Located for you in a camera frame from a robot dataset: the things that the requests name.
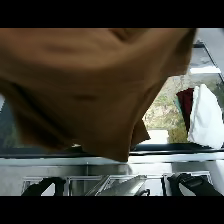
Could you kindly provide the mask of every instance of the white towel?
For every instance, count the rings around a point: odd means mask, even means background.
[[[188,141],[220,149],[224,142],[222,111],[216,96],[201,84],[193,93]]]

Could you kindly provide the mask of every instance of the maroon fabric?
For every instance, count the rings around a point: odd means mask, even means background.
[[[188,88],[177,93],[187,132],[190,129],[190,115],[193,104],[193,91],[193,88]]]

